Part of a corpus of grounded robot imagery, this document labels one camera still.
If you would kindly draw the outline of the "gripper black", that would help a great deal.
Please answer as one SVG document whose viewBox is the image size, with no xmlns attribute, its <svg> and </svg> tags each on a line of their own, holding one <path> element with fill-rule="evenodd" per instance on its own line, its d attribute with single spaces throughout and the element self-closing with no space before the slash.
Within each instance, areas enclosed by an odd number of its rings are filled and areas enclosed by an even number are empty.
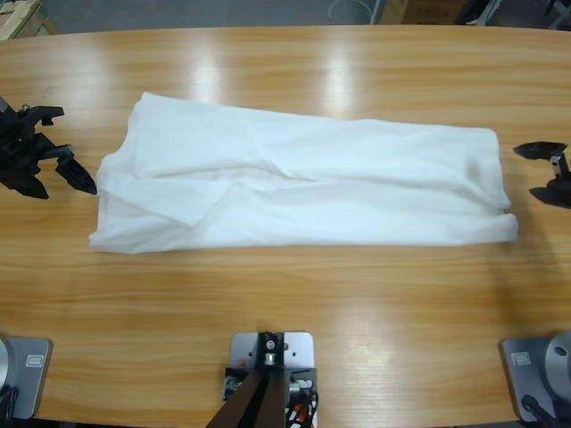
<svg viewBox="0 0 571 428">
<path fill-rule="evenodd" d="M 38 162 L 57 159 L 55 171 L 74 189 L 97 194 L 94 179 L 74 158 L 68 144 L 55 145 L 36 125 L 52 126 L 64 111 L 4 111 L 1 113 L 1 183 L 24 196 L 48 199 L 44 185 L 33 175 Z"/>
<path fill-rule="evenodd" d="M 525 159 L 550 159 L 555 178 L 545 186 L 533 187 L 529 193 L 540 202 L 557 207 L 571 205 L 570 169 L 564 154 L 567 145 L 553 142 L 531 142 L 513 148 L 513 152 Z"/>
</svg>

